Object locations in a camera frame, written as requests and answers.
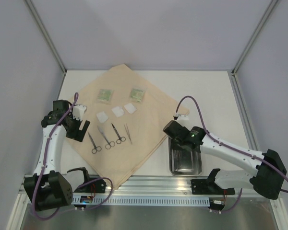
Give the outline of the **small steel scissors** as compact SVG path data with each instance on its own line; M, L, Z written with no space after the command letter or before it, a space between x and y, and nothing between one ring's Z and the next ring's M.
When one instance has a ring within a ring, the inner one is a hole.
M117 131L116 127L113 125L113 123L111 124L112 125L112 128L115 132L115 134L117 135L117 140L116 140L116 143L117 144L121 144L122 142L124 142L126 140L125 137L122 137L119 132Z

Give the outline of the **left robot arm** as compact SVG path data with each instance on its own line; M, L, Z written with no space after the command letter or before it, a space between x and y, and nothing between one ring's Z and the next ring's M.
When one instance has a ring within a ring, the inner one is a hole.
M66 100L53 101L53 109L41 121L43 143L33 176L24 180L24 189L34 211L69 206L75 189L86 192L91 180L82 175L62 175L62 147L69 138L82 142L90 122L83 120L87 107Z

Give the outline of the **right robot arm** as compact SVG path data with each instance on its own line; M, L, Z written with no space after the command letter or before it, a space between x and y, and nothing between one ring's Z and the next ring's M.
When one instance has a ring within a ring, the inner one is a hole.
M271 200L278 198L287 170L276 151L232 146L203 128L194 126L188 130L176 120L170 121L163 131L182 150L212 155L239 167L237 171L213 169L206 180L210 193L245 188Z

